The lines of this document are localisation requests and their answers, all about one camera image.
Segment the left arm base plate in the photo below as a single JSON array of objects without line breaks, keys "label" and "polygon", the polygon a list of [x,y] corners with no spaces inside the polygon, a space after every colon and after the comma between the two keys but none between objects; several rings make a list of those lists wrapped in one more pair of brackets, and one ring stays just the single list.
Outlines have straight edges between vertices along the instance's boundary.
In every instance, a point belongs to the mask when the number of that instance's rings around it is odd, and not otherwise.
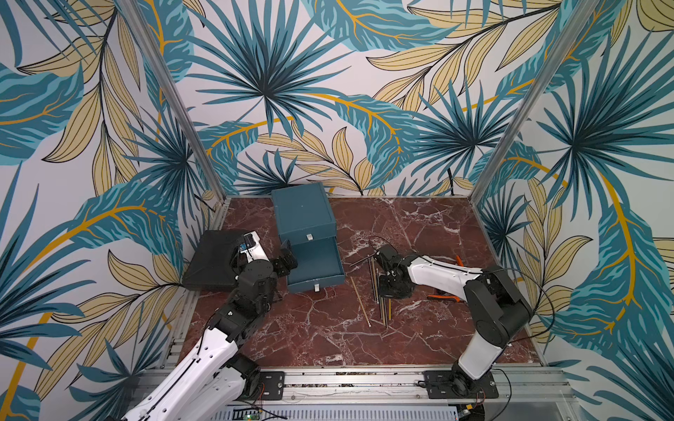
[{"label": "left arm base plate", "polygon": [[281,401],[284,397],[285,377],[284,371],[261,372],[256,378],[250,398],[263,402]]}]

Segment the teal drawer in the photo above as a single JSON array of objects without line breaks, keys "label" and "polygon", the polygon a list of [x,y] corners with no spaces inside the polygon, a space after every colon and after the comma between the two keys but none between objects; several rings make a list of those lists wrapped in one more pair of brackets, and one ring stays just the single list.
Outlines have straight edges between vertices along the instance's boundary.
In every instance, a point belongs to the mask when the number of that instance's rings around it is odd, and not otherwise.
[{"label": "teal drawer", "polygon": [[298,266],[287,275],[288,291],[297,294],[344,284],[345,272],[335,237],[293,245]]}]

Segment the orange handled tool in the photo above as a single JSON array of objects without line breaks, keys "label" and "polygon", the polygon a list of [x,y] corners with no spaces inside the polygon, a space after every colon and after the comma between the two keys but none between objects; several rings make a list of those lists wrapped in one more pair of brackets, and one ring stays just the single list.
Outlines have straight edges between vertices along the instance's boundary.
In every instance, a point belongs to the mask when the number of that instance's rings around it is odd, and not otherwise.
[{"label": "orange handled tool", "polygon": [[435,288],[435,293],[428,295],[428,299],[454,303],[464,301],[465,270],[458,255],[454,262],[428,258],[425,272],[421,275],[426,286]]}]

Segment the dark pencil near cabinet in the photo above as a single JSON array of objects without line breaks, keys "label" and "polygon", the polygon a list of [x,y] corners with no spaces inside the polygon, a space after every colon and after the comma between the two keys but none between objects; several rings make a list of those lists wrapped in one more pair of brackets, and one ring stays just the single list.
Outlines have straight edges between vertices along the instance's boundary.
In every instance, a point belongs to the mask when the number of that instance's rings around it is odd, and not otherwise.
[{"label": "dark pencil near cabinet", "polygon": [[375,254],[369,254],[369,255],[363,257],[362,259],[360,259],[358,261],[349,263],[349,266],[351,266],[351,267],[360,266],[361,264],[365,263],[365,261],[369,261],[369,260],[373,259],[376,255],[377,255],[376,253]]}]

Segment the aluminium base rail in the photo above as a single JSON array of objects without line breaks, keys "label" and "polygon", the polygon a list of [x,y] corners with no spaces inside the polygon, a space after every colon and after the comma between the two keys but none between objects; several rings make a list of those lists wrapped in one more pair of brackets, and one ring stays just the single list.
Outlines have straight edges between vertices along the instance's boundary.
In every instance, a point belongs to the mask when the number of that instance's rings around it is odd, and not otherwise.
[{"label": "aluminium base rail", "polygon": [[579,403],[559,368],[535,365],[496,365],[490,372],[500,396],[493,399],[429,399],[418,382],[428,370],[451,370],[447,366],[354,366],[326,368],[280,368],[285,388],[281,403],[318,405],[366,405],[367,403],[476,403],[497,410],[510,419],[578,420]]}]

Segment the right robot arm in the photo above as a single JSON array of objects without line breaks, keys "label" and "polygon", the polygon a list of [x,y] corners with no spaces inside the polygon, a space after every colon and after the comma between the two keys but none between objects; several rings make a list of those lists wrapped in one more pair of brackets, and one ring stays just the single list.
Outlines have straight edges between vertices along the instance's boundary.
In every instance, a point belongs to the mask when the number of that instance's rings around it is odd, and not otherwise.
[{"label": "right robot arm", "polygon": [[395,247],[377,249],[382,273],[381,298],[410,298],[417,286],[431,287],[466,303],[475,327],[468,347],[454,364],[455,377],[475,382],[488,374],[513,338],[535,312],[503,268],[467,268],[420,254],[399,254]]}]

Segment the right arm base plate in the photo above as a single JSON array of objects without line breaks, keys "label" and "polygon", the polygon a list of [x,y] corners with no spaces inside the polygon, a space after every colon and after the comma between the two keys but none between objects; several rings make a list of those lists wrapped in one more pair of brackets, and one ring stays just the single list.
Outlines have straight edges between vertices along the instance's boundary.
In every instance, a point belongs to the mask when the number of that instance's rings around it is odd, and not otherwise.
[{"label": "right arm base plate", "polygon": [[493,399],[500,393],[488,371],[477,380],[454,370],[428,370],[418,382],[428,393],[429,399]]}]

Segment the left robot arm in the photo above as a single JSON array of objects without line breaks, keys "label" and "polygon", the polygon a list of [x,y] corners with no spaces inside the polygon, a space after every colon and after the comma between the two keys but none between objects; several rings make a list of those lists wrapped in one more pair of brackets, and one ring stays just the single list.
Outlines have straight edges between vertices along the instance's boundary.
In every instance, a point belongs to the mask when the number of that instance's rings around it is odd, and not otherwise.
[{"label": "left robot arm", "polygon": [[207,420],[220,407],[260,387],[260,368],[240,352],[270,312],[277,281],[298,267],[291,242],[275,259],[254,259],[238,269],[237,286],[205,325],[180,364],[122,420]]}]

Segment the black plastic case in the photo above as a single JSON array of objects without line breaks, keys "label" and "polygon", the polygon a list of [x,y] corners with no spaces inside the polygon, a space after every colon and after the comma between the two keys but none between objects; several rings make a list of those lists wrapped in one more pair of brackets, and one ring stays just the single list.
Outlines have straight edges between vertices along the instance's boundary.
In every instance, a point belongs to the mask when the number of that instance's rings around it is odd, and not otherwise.
[{"label": "black plastic case", "polygon": [[204,232],[183,276],[192,291],[231,292],[237,285],[235,263],[246,232],[240,229]]}]

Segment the teal drawer cabinet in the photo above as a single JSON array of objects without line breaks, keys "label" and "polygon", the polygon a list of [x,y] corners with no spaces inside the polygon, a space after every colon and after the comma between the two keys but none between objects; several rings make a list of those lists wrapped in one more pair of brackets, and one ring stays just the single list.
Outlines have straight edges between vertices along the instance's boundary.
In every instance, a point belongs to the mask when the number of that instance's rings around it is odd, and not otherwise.
[{"label": "teal drawer cabinet", "polygon": [[335,215],[321,182],[276,189],[271,197],[281,242],[296,246],[337,235]]}]

